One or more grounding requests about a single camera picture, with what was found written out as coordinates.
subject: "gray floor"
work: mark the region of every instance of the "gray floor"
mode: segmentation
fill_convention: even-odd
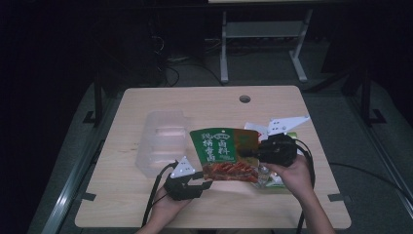
[[[229,56],[230,82],[227,86],[295,85],[300,89],[313,87],[331,75],[319,73],[327,48],[326,42],[304,45],[300,59],[309,78],[306,84],[298,81],[289,60],[287,51],[291,49],[291,44],[279,44],[276,48],[261,48],[250,50],[246,55]],[[170,67],[179,72],[179,80],[175,85],[177,87],[221,85],[216,77],[219,75],[217,52],[207,54],[203,66],[194,59],[187,59],[172,63]],[[177,78],[176,73],[170,69],[167,69],[166,74],[170,83]],[[384,163],[386,160],[381,156],[384,151],[394,162],[406,185],[412,189],[411,127],[394,108],[387,92],[373,83],[371,107],[379,109],[388,123],[366,128],[358,115],[359,95],[343,97],[340,92],[343,81],[317,94],[303,94],[328,161],[356,166],[391,179]],[[94,87],[91,86],[79,104],[29,233],[40,233],[43,230],[78,157],[87,151],[91,142],[105,139],[122,93],[116,98],[104,98],[105,119],[98,128],[93,128],[90,124],[82,123],[87,112],[94,109],[93,91]],[[383,147],[374,144],[376,139],[379,139]],[[346,198],[346,206],[352,219],[351,227],[340,230],[339,233],[411,233],[412,216],[394,188],[377,177],[354,169],[340,166],[331,168],[340,191]],[[132,233],[135,229],[82,229],[75,226],[73,220],[93,169],[92,164],[78,195],[72,200],[71,209],[59,233]],[[294,230],[275,232],[294,233]]]

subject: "human hand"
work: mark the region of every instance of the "human hand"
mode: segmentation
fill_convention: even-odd
[[[285,187],[298,200],[314,192],[310,179],[309,165],[303,155],[297,155],[294,163],[288,168],[268,163],[261,163],[261,165],[277,173],[282,178]]]
[[[148,223],[137,231],[137,233],[153,234],[160,232],[166,225],[172,222],[178,213],[191,201],[192,199],[182,201],[173,200],[168,196],[167,191],[162,186],[155,195],[154,205]]]

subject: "red food image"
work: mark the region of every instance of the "red food image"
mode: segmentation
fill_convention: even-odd
[[[206,164],[203,165],[203,171],[204,179],[258,181],[258,172],[250,165],[242,162]]]

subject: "wooden table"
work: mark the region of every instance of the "wooden table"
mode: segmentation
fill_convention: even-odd
[[[240,102],[249,96],[249,103]],[[87,193],[75,222],[81,227],[139,227],[154,179],[146,178],[134,164],[144,122],[153,110],[182,110],[188,131],[243,128],[245,122],[268,125],[270,118],[304,116],[308,110],[299,90],[283,87],[214,87],[129,89],[101,151]],[[335,228],[351,220],[343,201],[330,202],[340,193],[325,159],[312,121],[293,130],[311,149],[317,175],[316,193]],[[201,170],[188,137],[187,157]],[[295,228],[301,208],[284,188],[259,190],[247,182],[215,181],[200,199],[184,209],[172,228]]]

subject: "dark background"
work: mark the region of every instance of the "dark background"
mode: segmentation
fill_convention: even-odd
[[[113,2],[111,7],[118,10],[105,14],[99,11],[105,7],[101,1],[0,4],[0,230],[25,233],[73,114],[95,75],[101,75],[109,95],[127,87],[156,86],[162,76],[157,66],[168,53],[153,53],[153,31],[165,36],[167,52],[187,49],[201,59],[204,37],[219,36],[221,22],[217,13],[174,17],[176,12],[163,12],[162,20],[152,21],[146,13],[119,11],[140,4],[136,1]],[[307,37],[330,40],[325,71],[338,72],[355,63],[368,68],[410,124],[411,10],[403,1],[319,8]]]

